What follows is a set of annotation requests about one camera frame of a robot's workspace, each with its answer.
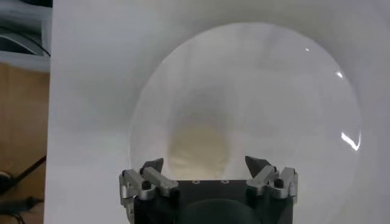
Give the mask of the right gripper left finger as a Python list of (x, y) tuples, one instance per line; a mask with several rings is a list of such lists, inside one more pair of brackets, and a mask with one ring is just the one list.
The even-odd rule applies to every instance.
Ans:
[(149, 201), (158, 193), (168, 198), (179, 193), (179, 182), (161, 174), (163, 163), (163, 158), (146, 161), (138, 172), (128, 169), (119, 175), (120, 204), (127, 209), (127, 215), (133, 214), (133, 202), (136, 198)]

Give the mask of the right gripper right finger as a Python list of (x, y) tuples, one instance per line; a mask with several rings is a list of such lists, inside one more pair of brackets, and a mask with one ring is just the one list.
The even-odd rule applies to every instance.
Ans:
[(246, 186), (256, 197), (269, 194), (276, 200), (290, 198), (297, 202), (298, 173), (294, 168), (285, 167), (281, 172), (266, 159), (245, 156), (247, 168), (252, 176)]

